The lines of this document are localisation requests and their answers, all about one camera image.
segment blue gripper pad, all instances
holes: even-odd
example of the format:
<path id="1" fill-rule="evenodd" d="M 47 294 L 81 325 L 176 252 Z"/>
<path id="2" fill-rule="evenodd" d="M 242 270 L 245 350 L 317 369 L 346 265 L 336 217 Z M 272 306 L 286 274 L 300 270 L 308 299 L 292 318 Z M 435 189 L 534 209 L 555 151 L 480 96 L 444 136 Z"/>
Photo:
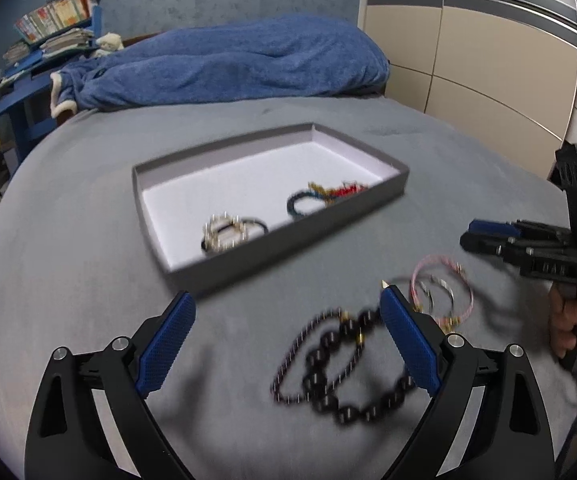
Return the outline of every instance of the blue gripper pad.
<path id="1" fill-rule="evenodd" d="M 469 224 L 469 232 L 481 235 L 520 238 L 522 233 L 512 224 L 475 219 Z"/>
<path id="2" fill-rule="evenodd" d="M 435 352 L 406 307 L 390 288 L 382 291 L 379 311 L 415 384 L 424 388 L 433 397 L 441 385 Z"/>
<path id="3" fill-rule="evenodd" d="M 143 399 L 162 387 L 190 327 L 195 322 L 195 301 L 187 292 L 172 309 L 139 359 L 135 383 Z"/>

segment pink bracelet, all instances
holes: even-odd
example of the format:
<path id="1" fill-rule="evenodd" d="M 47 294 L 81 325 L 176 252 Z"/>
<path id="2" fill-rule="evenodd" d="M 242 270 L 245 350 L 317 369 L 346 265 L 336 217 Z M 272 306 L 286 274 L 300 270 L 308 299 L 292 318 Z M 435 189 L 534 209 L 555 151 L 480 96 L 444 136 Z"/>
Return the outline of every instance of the pink bracelet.
<path id="1" fill-rule="evenodd" d="M 413 275 L 411 277 L 411 285 L 410 285 L 410 291 L 411 291 L 411 299 L 413 300 L 413 308 L 418 311 L 421 312 L 423 305 L 422 302 L 420 301 L 420 298 L 417 295 L 417 291 L 415 290 L 415 283 L 417 282 L 417 276 L 420 273 L 420 271 L 422 269 L 424 269 L 425 267 L 429 267 L 429 266 L 433 266 L 433 265 L 444 265 L 446 267 L 448 267 L 450 270 L 452 270 L 453 272 L 455 272 L 457 274 L 457 276 L 459 277 L 459 279 L 465 284 L 465 286 L 469 289 L 469 294 L 470 294 L 470 303 L 469 306 L 467 307 L 467 309 L 460 314 L 460 316 L 449 316 L 449 317 L 435 317 L 435 322 L 440 325 L 440 328 L 444 331 L 444 333 L 449 333 L 449 332 L 453 332 L 453 329 L 458 326 L 460 323 L 464 323 L 469 316 L 471 315 L 471 312 L 473 311 L 473 288 L 471 287 L 470 283 L 467 282 L 467 276 L 466 276 L 466 272 L 464 270 L 464 267 L 462 267 L 460 264 L 454 262 L 453 260 L 451 260 L 449 257 L 447 256 L 441 256 L 441 255 L 437 255 L 437 254 L 430 254 L 429 256 L 424 256 L 420 262 L 417 264 L 417 266 L 415 267 L 415 270 L 413 271 Z"/>

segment stack of books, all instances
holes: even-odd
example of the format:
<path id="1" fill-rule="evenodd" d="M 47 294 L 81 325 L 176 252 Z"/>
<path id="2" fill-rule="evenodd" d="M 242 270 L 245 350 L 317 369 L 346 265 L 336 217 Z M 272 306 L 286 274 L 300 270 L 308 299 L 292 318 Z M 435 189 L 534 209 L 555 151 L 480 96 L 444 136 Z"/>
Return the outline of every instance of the stack of books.
<path id="1" fill-rule="evenodd" d="M 44 57 L 56 56 L 65 50 L 88 46 L 93 33 L 85 28 L 72 28 L 71 30 L 51 38 L 41 45 Z"/>
<path id="2" fill-rule="evenodd" d="M 19 60 L 24 59 L 29 52 L 28 44 L 25 41 L 19 40 L 8 48 L 2 58 L 4 58 L 6 66 L 11 66 Z"/>
<path id="3" fill-rule="evenodd" d="M 64 28 L 87 20 L 100 0 L 57 0 L 15 22 L 15 29 L 27 43 L 33 44 L 58 33 Z"/>

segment metal screw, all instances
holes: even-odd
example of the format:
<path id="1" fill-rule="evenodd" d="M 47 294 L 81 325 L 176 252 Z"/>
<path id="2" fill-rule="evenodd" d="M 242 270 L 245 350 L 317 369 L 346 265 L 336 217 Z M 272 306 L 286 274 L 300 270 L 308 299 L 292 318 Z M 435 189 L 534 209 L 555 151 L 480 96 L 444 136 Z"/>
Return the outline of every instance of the metal screw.
<path id="1" fill-rule="evenodd" d="M 60 346 L 60 348 L 53 352 L 53 359 L 55 361 L 60 361 L 66 357 L 66 354 L 68 354 L 68 350 L 63 346 Z"/>
<path id="2" fill-rule="evenodd" d="M 460 348 L 464 346 L 464 338 L 457 334 L 451 334 L 447 337 L 447 342 L 453 346 L 453 348 Z"/>
<path id="3" fill-rule="evenodd" d="M 515 357 L 522 357 L 524 355 L 524 350 L 520 345 L 509 346 L 509 352 L 511 352 L 511 355 L 514 355 Z"/>
<path id="4" fill-rule="evenodd" d="M 123 350 L 127 346 L 128 346 L 128 339 L 126 339 L 125 337 L 118 337 L 117 339 L 115 339 L 115 341 L 113 341 L 112 345 L 114 350 Z"/>

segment blue blanket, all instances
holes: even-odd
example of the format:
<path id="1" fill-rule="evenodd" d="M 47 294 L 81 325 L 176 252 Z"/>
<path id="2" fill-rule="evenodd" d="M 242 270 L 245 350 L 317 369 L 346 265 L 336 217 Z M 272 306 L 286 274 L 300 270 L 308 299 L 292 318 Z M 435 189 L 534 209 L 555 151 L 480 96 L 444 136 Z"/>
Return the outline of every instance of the blue blanket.
<path id="1" fill-rule="evenodd" d="M 67 64 L 52 108 L 75 109 L 331 96 L 383 85 L 389 62 L 360 29 L 294 14 L 179 28 L 111 54 Z"/>

